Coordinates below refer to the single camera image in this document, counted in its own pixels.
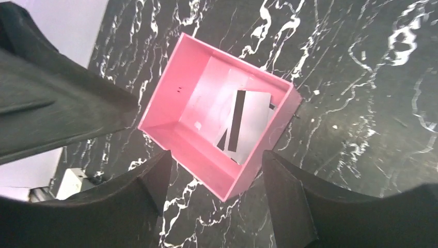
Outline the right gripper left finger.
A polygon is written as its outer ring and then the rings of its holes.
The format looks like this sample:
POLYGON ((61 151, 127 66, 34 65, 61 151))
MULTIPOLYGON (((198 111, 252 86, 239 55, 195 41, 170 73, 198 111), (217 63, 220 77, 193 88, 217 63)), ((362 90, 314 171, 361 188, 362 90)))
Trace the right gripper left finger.
POLYGON ((1 247, 149 247, 163 215, 173 159, 142 165, 65 200, 1 198, 1 247))

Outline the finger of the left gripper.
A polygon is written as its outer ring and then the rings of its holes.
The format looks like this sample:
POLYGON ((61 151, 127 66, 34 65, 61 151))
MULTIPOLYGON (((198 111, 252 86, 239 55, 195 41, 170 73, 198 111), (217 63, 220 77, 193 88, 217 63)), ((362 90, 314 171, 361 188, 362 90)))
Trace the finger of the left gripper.
POLYGON ((1 3, 1 163, 123 130, 137 98, 61 54, 1 3))

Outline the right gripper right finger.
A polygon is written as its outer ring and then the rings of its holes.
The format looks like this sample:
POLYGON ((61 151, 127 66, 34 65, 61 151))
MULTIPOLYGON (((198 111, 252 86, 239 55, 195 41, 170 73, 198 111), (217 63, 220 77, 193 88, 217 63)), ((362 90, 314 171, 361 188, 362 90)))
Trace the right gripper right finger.
POLYGON ((353 192, 262 156, 278 247, 437 247, 437 184, 385 198, 353 192))

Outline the white card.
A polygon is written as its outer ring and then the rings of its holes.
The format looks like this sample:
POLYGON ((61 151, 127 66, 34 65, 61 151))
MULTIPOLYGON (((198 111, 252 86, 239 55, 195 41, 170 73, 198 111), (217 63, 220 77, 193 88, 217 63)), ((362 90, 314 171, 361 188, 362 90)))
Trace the white card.
POLYGON ((224 102, 220 129, 213 145, 236 163, 244 164, 267 127, 272 113, 270 93, 234 91, 224 102))

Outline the pink plastic tray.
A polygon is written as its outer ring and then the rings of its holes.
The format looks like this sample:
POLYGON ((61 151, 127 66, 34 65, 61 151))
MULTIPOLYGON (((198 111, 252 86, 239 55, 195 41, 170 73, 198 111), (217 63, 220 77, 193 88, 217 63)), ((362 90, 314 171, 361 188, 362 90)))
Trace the pink plastic tray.
POLYGON ((252 184, 265 150, 272 149, 299 107, 295 86, 188 34, 182 34, 138 128, 226 201, 252 184), (269 122, 242 165, 213 141, 224 102, 236 90, 271 94, 269 122))

